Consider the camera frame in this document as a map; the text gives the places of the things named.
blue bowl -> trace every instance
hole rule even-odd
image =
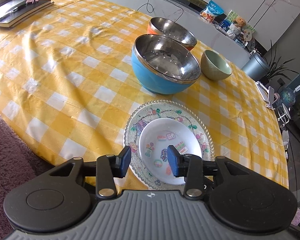
[[[178,42],[154,34],[139,36],[131,63],[141,85],[157,94],[175,94],[190,87],[201,70],[196,58]]]

green bowl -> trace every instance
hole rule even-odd
[[[211,80],[223,80],[232,74],[229,64],[212,50],[205,50],[201,56],[201,72]]]

decorative plate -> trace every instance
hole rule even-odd
[[[152,175],[139,155],[139,137],[144,127],[158,118],[171,118],[187,126],[196,136],[202,153],[202,159],[214,161],[214,148],[210,134],[202,121],[188,108],[167,100],[150,101],[138,107],[128,120],[124,131],[123,144],[132,149],[130,168],[150,188],[156,190],[179,189],[183,192],[184,185],[171,185],[158,180]]]

tablecloth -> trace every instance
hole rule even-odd
[[[105,0],[53,1],[15,28],[0,28],[0,114],[38,156],[58,165],[74,156],[95,161],[118,154],[132,112],[168,99],[199,116],[216,156],[288,187],[275,114],[244,72],[230,63],[233,74],[224,81],[202,74],[181,93],[150,93],[130,58],[150,16]],[[200,61],[205,49],[199,41],[192,53]],[[146,189],[131,170],[115,182],[118,190]]]

trash can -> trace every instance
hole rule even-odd
[[[259,81],[270,71],[270,68],[267,62],[259,54],[252,54],[250,56],[250,60],[243,66],[241,70],[254,81]]]

